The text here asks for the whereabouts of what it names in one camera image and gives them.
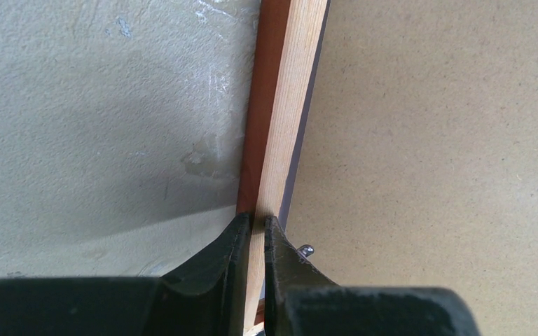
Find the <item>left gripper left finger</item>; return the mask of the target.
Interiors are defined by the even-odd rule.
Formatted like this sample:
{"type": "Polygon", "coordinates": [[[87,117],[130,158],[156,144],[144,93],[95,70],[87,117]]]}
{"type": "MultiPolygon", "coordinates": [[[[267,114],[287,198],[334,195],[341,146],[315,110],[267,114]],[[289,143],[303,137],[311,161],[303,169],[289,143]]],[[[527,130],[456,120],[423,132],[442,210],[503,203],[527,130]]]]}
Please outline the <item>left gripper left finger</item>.
{"type": "Polygon", "coordinates": [[[0,279],[0,335],[241,335],[249,215],[163,276],[0,279]]]}

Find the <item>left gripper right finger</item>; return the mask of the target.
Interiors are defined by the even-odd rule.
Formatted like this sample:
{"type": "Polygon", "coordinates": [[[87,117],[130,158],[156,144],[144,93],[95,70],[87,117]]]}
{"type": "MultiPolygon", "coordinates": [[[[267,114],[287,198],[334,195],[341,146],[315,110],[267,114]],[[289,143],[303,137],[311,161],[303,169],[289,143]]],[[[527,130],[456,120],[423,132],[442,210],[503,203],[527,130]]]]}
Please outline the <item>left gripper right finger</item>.
{"type": "Polygon", "coordinates": [[[454,291],[439,287],[341,286],[265,220],[266,335],[480,335],[454,291]]]}

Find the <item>brown fibreboard backing board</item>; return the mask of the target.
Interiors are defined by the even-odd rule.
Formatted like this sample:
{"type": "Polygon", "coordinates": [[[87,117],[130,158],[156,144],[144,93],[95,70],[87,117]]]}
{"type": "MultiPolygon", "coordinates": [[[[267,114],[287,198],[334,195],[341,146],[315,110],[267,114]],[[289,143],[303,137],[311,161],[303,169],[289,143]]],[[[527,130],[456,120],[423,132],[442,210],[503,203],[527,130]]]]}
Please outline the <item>brown fibreboard backing board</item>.
{"type": "Polygon", "coordinates": [[[333,1],[287,237],[538,335],[538,1],[333,1]]]}

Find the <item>orange wooden picture frame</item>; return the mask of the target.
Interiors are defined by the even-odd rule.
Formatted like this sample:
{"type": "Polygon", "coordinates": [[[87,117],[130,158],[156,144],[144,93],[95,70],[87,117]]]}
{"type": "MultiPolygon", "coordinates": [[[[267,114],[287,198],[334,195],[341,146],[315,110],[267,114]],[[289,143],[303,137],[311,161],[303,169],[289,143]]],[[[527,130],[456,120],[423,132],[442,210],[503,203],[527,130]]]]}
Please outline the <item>orange wooden picture frame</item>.
{"type": "Polygon", "coordinates": [[[257,22],[236,211],[251,216],[243,335],[255,335],[264,275],[264,220],[277,216],[329,1],[262,1],[257,22]]]}

